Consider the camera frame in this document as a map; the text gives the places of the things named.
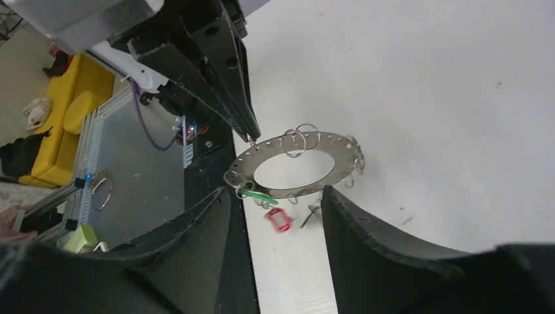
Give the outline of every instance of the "green clip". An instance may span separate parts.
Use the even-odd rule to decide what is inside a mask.
[[[245,194],[246,196],[250,196],[252,198],[258,198],[261,201],[265,201],[266,203],[272,204],[272,205],[277,205],[278,201],[274,200],[273,198],[269,198],[268,196],[265,196],[264,194],[260,194],[260,193],[256,193],[256,192],[251,192],[251,191],[245,191],[242,192],[243,194]]]

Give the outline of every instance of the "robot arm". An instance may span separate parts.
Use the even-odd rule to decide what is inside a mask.
[[[172,114],[222,119],[244,141],[260,130],[251,106],[245,19],[237,0],[8,0],[68,52],[87,50]]]

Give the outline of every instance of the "screw hole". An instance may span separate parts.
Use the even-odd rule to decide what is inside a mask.
[[[219,30],[220,30],[219,28],[217,28],[217,27],[215,27],[215,26],[212,26],[212,27],[209,27],[209,28],[204,32],[204,34],[205,34],[206,36],[214,36],[214,35],[216,35],[216,33],[217,33]]]
[[[231,58],[226,60],[226,65],[230,69],[235,69],[238,64],[239,64],[239,62],[237,61],[237,58],[235,58],[235,57],[231,57]]]

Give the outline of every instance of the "person's hand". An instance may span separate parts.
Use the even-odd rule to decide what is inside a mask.
[[[22,209],[28,211],[30,208],[30,206],[13,206],[0,213],[0,241],[32,240],[38,235],[36,231],[24,234],[12,230],[19,211]]]

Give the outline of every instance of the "metal plate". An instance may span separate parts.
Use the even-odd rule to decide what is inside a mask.
[[[299,135],[296,138],[298,146],[295,145],[292,135],[282,135],[260,142],[257,144],[259,149],[249,148],[243,152],[233,161],[229,170],[235,171],[245,179],[253,181],[256,184],[256,191],[268,194],[275,199],[312,194],[322,190],[326,185],[334,185],[340,182],[353,172],[355,169],[355,159],[357,158],[357,145],[354,145],[353,142],[346,139],[343,135],[335,133],[320,132],[320,141],[318,141],[318,133],[315,131],[303,132],[303,134],[308,148],[314,147],[314,150],[325,152],[335,161],[332,171],[314,183],[298,188],[275,189],[260,185],[255,180],[255,171],[265,161],[286,152],[300,150],[299,147],[302,148],[304,146],[303,141],[299,139]],[[240,177],[234,176],[232,173],[228,176],[228,180],[234,185],[239,185],[242,181]]]

